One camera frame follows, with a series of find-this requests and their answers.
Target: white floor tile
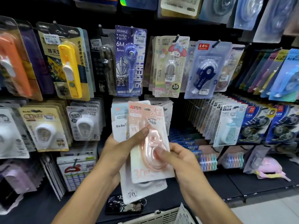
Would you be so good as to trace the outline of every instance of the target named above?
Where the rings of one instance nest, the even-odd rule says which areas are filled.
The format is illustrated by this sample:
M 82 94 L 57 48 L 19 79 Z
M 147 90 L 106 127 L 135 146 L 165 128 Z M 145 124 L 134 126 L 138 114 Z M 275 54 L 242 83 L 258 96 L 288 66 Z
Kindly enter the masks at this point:
M 233 208 L 232 211 L 244 224 L 299 223 L 299 217 L 280 199 Z
M 299 195 L 281 199 L 297 216 L 299 216 Z

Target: pink correction tape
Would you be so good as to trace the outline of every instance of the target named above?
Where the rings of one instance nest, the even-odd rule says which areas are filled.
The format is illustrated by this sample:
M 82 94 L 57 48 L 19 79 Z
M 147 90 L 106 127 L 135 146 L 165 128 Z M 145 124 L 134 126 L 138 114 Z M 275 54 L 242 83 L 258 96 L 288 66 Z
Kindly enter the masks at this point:
M 151 171 L 159 171 L 167 166 L 167 163 L 159 161 L 155 158 L 154 150 L 161 148 L 167 151 L 166 146 L 162 141 L 162 136 L 159 132 L 149 127 L 150 132 L 145 138 L 144 143 L 141 145 L 141 156 L 145 166 Z

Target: hand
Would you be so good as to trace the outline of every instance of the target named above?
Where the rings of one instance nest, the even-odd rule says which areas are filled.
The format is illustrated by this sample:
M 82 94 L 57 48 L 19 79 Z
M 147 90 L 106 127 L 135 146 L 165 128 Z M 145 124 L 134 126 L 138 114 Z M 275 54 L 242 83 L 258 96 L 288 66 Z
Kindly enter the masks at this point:
M 199 196 L 199 193 L 204 193 L 211 186 L 191 151 L 177 143 L 169 143 L 169 146 L 171 152 L 156 149 L 155 155 L 157 159 L 173 166 L 182 195 L 186 203 L 194 211 L 196 209 L 194 198 Z
M 130 151 L 133 147 L 141 144 L 149 133 L 147 127 L 141 129 L 135 135 L 128 140 L 118 143 L 111 134 L 105 142 L 105 146 L 99 158 L 95 169 L 99 169 L 101 172 L 105 172 L 107 177 L 112 180 L 111 188 L 114 190 L 119 182 L 120 175 L 119 170 L 126 162 Z

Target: yellow stationery tool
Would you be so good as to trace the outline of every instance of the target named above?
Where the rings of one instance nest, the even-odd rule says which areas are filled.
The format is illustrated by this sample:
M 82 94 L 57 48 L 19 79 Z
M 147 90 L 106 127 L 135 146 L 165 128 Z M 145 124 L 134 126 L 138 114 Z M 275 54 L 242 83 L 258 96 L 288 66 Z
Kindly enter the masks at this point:
M 82 89 L 74 45 L 69 41 L 64 41 L 58 49 L 70 94 L 73 98 L 81 98 Z

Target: pink plush toy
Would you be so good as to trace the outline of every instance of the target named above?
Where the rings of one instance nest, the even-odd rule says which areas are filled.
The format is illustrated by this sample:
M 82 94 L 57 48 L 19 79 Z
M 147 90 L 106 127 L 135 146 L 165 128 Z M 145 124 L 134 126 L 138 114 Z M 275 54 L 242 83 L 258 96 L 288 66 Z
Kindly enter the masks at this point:
M 265 157 L 262 164 L 257 170 L 253 171 L 259 179 L 263 178 L 284 178 L 287 181 L 291 181 L 286 177 L 286 174 L 282 172 L 282 167 L 277 160 L 271 157 Z

